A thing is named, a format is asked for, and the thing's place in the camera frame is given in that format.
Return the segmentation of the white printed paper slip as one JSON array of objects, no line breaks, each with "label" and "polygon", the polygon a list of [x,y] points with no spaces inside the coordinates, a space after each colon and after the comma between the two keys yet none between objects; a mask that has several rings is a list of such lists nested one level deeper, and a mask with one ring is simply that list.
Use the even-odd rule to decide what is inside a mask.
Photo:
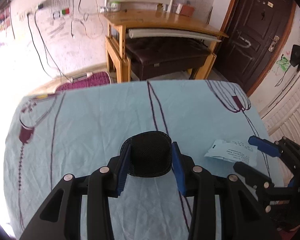
[{"label": "white printed paper slip", "polygon": [[251,167],[257,166],[256,146],[241,141],[215,140],[212,147],[205,154],[206,157],[221,159],[228,162],[243,162]]}]

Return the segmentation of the purple floor mat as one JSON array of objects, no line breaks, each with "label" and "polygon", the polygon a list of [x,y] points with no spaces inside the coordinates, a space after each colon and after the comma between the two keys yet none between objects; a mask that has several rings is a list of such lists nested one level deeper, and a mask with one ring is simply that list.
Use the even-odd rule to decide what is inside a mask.
[{"label": "purple floor mat", "polygon": [[112,83],[111,77],[109,76],[108,72],[95,72],[93,75],[85,80],[81,80],[78,82],[71,82],[68,81],[59,85],[56,88],[56,92],[66,91],[66,90],[75,90],[75,89],[82,89],[82,88],[89,88],[89,87],[98,87],[103,85],[109,85]]}]

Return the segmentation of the white power strip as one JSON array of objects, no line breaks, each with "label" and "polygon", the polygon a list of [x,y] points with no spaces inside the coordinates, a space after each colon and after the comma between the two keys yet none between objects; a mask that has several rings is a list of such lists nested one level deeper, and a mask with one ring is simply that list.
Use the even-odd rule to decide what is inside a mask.
[{"label": "white power strip", "polygon": [[71,77],[71,82],[85,80],[93,75],[93,72],[85,72]]}]

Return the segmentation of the dark brown tufted bench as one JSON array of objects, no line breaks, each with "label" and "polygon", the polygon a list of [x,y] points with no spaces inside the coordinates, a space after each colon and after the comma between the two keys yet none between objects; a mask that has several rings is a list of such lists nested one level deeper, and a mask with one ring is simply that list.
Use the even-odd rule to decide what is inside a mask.
[{"label": "dark brown tufted bench", "polygon": [[202,67],[210,52],[201,42],[181,37],[131,38],[125,43],[131,71],[139,80]]}]

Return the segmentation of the wooden desk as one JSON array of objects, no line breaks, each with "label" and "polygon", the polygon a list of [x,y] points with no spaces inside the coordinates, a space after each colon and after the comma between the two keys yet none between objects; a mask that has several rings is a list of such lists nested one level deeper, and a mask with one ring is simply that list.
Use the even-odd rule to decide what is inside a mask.
[{"label": "wooden desk", "polygon": [[107,35],[105,54],[107,70],[116,71],[117,83],[131,81],[131,60],[126,55],[126,32],[134,38],[142,37],[189,37],[210,42],[208,56],[202,66],[191,68],[191,78],[206,79],[216,59],[215,48],[223,38],[224,32],[192,17],[172,12],[136,10],[105,12]]}]

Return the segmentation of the dark brown entrance door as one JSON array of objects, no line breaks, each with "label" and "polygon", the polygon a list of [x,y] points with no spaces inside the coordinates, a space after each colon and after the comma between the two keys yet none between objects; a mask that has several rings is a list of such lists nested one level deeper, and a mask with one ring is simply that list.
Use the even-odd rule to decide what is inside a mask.
[{"label": "dark brown entrance door", "polygon": [[225,26],[228,38],[217,51],[215,68],[252,95],[287,39],[294,0],[235,0]]}]

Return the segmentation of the pink tissue box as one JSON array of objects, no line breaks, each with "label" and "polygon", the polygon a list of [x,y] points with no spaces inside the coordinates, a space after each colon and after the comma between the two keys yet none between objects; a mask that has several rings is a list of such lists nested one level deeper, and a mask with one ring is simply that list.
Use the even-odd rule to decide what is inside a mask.
[{"label": "pink tissue box", "polygon": [[192,17],[194,11],[195,8],[193,6],[179,3],[175,13],[182,16]]}]

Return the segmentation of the light blue patterned tablecloth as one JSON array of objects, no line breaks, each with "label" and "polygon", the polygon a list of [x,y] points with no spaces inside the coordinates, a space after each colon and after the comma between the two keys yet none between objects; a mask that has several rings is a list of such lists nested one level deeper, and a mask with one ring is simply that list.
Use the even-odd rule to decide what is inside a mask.
[{"label": "light blue patterned tablecloth", "polygon": [[16,237],[65,174],[89,175],[118,155],[126,139],[156,130],[220,177],[231,174],[233,164],[206,157],[216,140],[268,137],[257,110],[233,83],[131,82],[45,99],[27,96],[15,110],[5,142],[4,193]]}]

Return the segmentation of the black mesh pouch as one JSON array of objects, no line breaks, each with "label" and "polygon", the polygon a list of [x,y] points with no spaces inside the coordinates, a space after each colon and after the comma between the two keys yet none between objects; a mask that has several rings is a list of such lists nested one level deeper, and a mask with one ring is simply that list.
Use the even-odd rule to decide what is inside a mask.
[{"label": "black mesh pouch", "polygon": [[123,143],[120,154],[128,155],[128,174],[155,178],[172,167],[172,140],[164,132],[148,131],[134,135]]}]

